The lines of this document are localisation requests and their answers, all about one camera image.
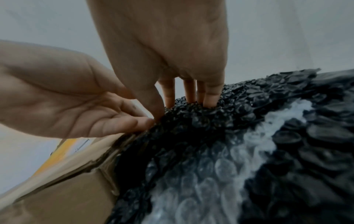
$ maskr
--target cardboard box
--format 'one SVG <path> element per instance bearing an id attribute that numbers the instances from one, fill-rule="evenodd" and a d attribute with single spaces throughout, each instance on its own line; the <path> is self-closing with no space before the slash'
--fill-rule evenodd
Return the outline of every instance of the cardboard box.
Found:
<path id="1" fill-rule="evenodd" d="M 105 223 L 119 195 L 114 161 L 134 137 L 101 139 L 1 195 L 0 223 Z"/>

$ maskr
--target clear bubble wrap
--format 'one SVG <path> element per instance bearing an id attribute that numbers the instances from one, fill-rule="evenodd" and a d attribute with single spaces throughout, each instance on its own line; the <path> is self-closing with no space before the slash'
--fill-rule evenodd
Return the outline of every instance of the clear bubble wrap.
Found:
<path id="1" fill-rule="evenodd" d="M 107 223 L 354 223 L 354 70 L 317 72 L 177 99 L 117 158 Z"/>

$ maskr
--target black bubble wrap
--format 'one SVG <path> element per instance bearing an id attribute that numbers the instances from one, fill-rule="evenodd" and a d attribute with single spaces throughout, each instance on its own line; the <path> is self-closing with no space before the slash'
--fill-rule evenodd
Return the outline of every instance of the black bubble wrap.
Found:
<path id="1" fill-rule="evenodd" d="M 317 72 L 177 99 L 117 158 L 107 223 L 354 223 L 354 70 Z"/>

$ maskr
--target hand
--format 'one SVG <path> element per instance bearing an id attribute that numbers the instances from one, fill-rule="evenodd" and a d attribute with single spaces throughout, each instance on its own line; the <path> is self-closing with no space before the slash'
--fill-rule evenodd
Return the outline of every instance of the hand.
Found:
<path id="1" fill-rule="evenodd" d="M 0 123 L 10 128 L 77 138 L 153 125 L 122 97 L 133 96 L 113 71 L 83 53 L 0 42 Z"/>
<path id="2" fill-rule="evenodd" d="M 115 74 L 156 119 L 175 101 L 216 106 L 224 84 L 228 28 L 224 0 L 87 0 Z"/>

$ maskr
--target white wall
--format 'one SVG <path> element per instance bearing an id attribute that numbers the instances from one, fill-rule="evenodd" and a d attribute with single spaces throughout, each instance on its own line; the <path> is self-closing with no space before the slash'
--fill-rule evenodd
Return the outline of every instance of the white wall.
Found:
<path id="1" fill-rule="evenodd" d="M 354 67 L 353 0 L 227 0 L 227 6 L 227 83 L 279 71 Z M 1 0 L 0 39 L 82 51 L 110 67 L 84 0 Z M 176 97 L 184 95 L 180 80 L 176 91 Z M 0 128 L 0 135 L 5 132 Z M 55 148 L 56 140 L 26 145 L 17 142 L 21 138 L 0 138 L 0 193 L 29 177 Z"/>

